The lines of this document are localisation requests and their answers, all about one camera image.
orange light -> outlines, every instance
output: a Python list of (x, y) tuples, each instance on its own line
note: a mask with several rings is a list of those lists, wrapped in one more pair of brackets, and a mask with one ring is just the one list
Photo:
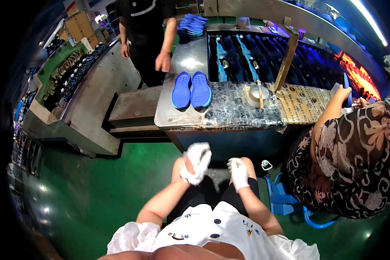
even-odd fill
[(379, 91), (374, 86), (373, 81), (371, 80), (364, 67), (361, 66), (359, 70), (356, 69), (355, 62), (346, 54), (342, 56), (342, 60), (344, 62), (341, 62), (341, 64), (347, 70), (347, 74), (350, 79), (353, 80), (360, 89), (363, 88), (365, 91), (368, 91), (370, 94), (372, 94), (375, 100), (379, 100)]
[(363, 66), (361, 66), (360, 70), (361, 70), (361, 72), (363, 72), (365, 75), (367, 75), (367, 76), (369, 75), (369, 74), (367, 73), (367, 71), (364, 69)]

knee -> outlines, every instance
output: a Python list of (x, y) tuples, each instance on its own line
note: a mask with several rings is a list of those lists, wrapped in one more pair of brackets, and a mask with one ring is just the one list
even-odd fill
[(185, 165), (185, 160), (183, 157), (179, 157), (178, 159), (176, 159), (175, 161), (175, 164), (173, 165), (174, 168), (178, 167), (182, 167), (183, 165)]
[(250, 178), (253, 178), (253, 179), (257, 179), (256, 173), (254, 172), (254, 165), (253, 165), (253, 163), (251, 162), (251, 160), (248, 159), (247, 157), (242, 157), (242, 158), (241, 158), (241, 161), (242, 161), (242, 162), (244, 163), (244, 165), (246, 166), (249, 177), (250, 177)]
[(240, 158), (242, 161), (243, 161), (243, 163), (244, 163), (244, 165), (245, 166), (249, 166), (249, 165), (253, 165), (253, 163), (251, 162), (251, 160), (249, 159), (249, 158), (247, 158), (247, 157), (241, 157)]

patterned shirt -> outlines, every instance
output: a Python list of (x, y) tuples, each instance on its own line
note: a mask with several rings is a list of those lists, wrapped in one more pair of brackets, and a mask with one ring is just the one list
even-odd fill
[(390, 206), (390, 99), (323, 125), (310, 156), (312, 129), (288, 161), (293, 195), (311, 210), (368, 218)]

stool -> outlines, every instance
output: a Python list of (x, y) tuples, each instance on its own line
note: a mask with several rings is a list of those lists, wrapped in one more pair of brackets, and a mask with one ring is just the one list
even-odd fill
[[(277, 183), (277, 180), (279, 179), (279, 176), (283, 174), (280, 173), (276, 176), (274, 182), (270, 182), (270, 179), (268, 176), (264, 176), (263, 179), (267, 182), (267, 189), (269, 190), (269, 197), (270, 197), (270, 211), (272, 214), (279, 214), (279, 215), (287, 215), (294, 211), (293, 204), (299, 203), (292, 195), (286, 194), (286, 187), (283, 185), (283, 183)], [(333, 220), (328, 221), (325, 224), (316, 224), (315, 222), (311, 221), (309, 218), (312, 216), (315, 212), (312, 212), (307, 209), (307, 207), (303, 206), (303, 214), (305, 217), (306, 223), (310, 225), (311, 227), (320, 229), (320, 228), (326, 228), (332, 224), (335, 223), (339, 219), (339, 216), (336, 216)]]

black shirt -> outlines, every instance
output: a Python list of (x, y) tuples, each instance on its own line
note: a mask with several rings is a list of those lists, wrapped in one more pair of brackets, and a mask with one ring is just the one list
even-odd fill
[(176, 16), (173, 0), (116, 0), (115, 13), (125, 18), (127, 38), (144, 52), (160, 52), (163, 20)]

